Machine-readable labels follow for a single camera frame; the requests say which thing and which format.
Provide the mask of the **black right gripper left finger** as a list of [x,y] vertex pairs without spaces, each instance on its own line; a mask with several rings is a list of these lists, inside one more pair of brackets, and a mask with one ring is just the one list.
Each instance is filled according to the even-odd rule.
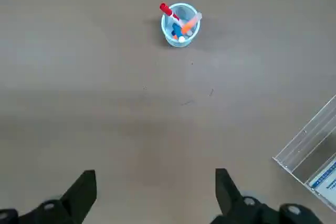
[[96,199],[96,172],[86,170],[59,199],[45,201],[21,216],[14,208],[1,209],[1,223],[83,223]]

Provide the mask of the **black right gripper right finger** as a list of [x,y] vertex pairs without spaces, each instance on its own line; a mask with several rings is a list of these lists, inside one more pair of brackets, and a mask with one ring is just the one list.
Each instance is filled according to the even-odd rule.
[[322,224],[309,208],[299,204],[282,204],[270,208],[252,196],[243,196],[228,171],[215,171],[215,193],[221,214],[211,224]]

